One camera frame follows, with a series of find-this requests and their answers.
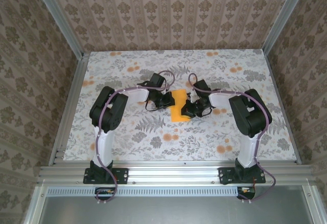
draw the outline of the metal panel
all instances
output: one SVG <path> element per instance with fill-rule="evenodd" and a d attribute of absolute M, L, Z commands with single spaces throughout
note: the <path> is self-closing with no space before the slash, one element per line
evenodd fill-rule
<path fill-rule="evenodd" d="M 266 41 L 263 45 L 263 51 L 265 55 L 268 55 L 272 46 L 276 42 L 279 34 L 281 33 L 282 29 L 284 28 L 287 20 L 291 16 L 297 2 L 299 0 L 286 0 L 283 8 L 281 9 L 274 25 L 272 26 L 269 35 L 266 38 Z"/>
<path fill-rule="evenodd" d="M 47 190 L 47 187 L 35 187 L 24 224 L 39 223 Z"/>
<path fill-rule="evenodd" d="M 266 188 L 256 187 L 258 194 Z M 242 203 L 236 197 L 117 197 L 97 204 L 94 197 L 46 198 L 41 222 L 90 223 L 313 223 L 302 187 L 275 187 L 266 197 Z"/>
<path fill-rule="evenodd" d="M 49 187 L 47 197 L 95 196 L 96 187 Z M 117 197 L 237 196 L 237 187 L 130 187 L 120 186 Z"/>
<path fill-rule="evenodd" d="M 303 192 L 314 223 L 327 223 L 327 214 L 317 186 L 303 186 Z"/>

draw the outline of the black bracket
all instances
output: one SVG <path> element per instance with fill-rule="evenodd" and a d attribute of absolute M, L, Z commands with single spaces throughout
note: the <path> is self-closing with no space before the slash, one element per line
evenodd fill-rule
<path fill-rule="evenodd" d="M 255 187 L 238 187 L 238 199 L 253 199 L 255 195 Z"/>
<path fill-rule="evenodd" d="M 219 181 L 223 185 L 266 183 L 265 174 L 258 165 L 244 168 L 237 159 L 235 160 L 235 167 L 218 168 L 218 175 Z"/>
<path fill-rule="evenodd" d="M 128 168 L 113 168 L 112 162 L 107 167 L 114 175 L 117 184 L 127 184 Z M 84 184 L 114 184 L 111 175 L 102 167 L 97 166 L 93 161 L 90 162 L 90 167 L 85 169 Z"/>
<path fill-rule="evenodd" d="M 150 81 L 138 83 L 143 87 L 161 87 L 164 83 L 165 78 L 157 73 L 153 73 Z M 161 91 L 156 89 L 148 89 L 149 95 L 147 101 L 152 101 L 155 104 L 156 109 L 165 109 L 169 106 L 175 105 L 175 99 L 172 96 L 172 92 L 166 92 L 163 94 Z"/>
<path fill-rule="evenodd" d="M 114 93 L 114 89 L 105 86 L 98 98 L 96 99 L 94 105 L 91 108 L 89 113 L 90 118 L 92 119 L 92 125 L 94 127 L 99 126 L 99 119 L 104 105 L 108 101 L 109 97 Z M 112 104 L 111 108 L 106 108 L 102 117 L 101 128 L 105 133 L 109 130 L 115 130 L 120 124 L 124 110 L 127 104 L 128 96 L 123 94 L 117 94 L 110 101 Z"/>
<path fill-rule="evenodd" d="M 211 89 L 208 87 L 208 85 L 204 80 L 197 81 L 193 85 L 198 89 L 211 91 Z M 204 116 L 209 115 L 212 112 L 212 108 L 214 107 L 211 106 L 211 103 L 209 101 L 210 93 L 205 93 L 198 90 L 195 90 L 195 92 L 200 98 L 196 100 L 194 103 L 192 103 L 189 99 L 187 99 L 185 105 L 181 109 L 182 116 L 188 116 L 190 118 L 194 118 L 198 116 L 202 118 Z M 210 111 L 207 114 L 203 114 L 203 111 L 208 108 L 210 108 Z"/>
<path fill-rule="evenodd" d="M 255 98 L 264 108 L 268 115 L 269 124 L 272 121 L 271 113 L 255 89 L 244 92 Z M 251 100 L 243 95 L 234 96 L 229 99 L 230 107 L 234 115 L 237 128 L 240 132 L 250 138 L 266 127 L 266 118 L 261 109 Z"/>
<path fill-rule="evenodd" d="M 113 192 L 114 192 L 114 187 L 96 187 L 94 194 L 96 195 L 97 193 L 99 193 L 98 195 L 101 196 L 98 196 L 98 199 L 102 201 L 107 201 L 111 198 Z"/>

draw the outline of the floral table surface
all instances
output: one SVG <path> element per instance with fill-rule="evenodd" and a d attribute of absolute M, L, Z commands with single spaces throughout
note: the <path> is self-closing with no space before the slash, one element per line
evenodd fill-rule
<path fill-rule="evenodd" d="M 183 50 L 92 52 L 64 160 L 92 158 L 95 134 L 88 113 L 104 86 L 135 86 L 162 70 L 171 70 L 176 76 L 171 90 L 190 92 L 191 72 L 212 89 L 255 88 L 273 117 L 262 137 L 259 159 L 296 159 L 262 50 Z M 126 107 L 115 130 L 112 153 L 114 160 L 123 161 L 234 160 L 240 140 L 230 108 L 217 107 L 209 116 L 172 123 L 169 109 L 151 113 L 145 110 L 144 103 L 135 103 Z"/>

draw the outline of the orange object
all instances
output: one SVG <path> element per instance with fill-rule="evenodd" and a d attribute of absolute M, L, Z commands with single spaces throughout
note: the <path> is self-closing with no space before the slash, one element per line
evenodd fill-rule
<path fill-rule="evenodd" d="M 170 107 L 172 122 L 189 122 L 191 119 L 188 116 L 181 115 L 181 109 L 186 104 L 186 99 L 188 97 L 186 90 L 173 90 L 172 96 L 175 99 L 175 105 Z"/>

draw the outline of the patterned wallpaper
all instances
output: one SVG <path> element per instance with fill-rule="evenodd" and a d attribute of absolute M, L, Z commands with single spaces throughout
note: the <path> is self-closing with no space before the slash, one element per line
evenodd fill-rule
<path fill-rule="evenodd" d="M 23 219 L 76 64 L 42 0 L 0 0 L 0 223 Z"/>
<path fill-rule="evenodd" d="M 269 53 L 301 159 L 327 206 L 327 0 L 300 0 Z"/>
<path fill-rule="evenodd" d="M 261 48 L 285 0 L 57 0 L 84 51 Z"/>

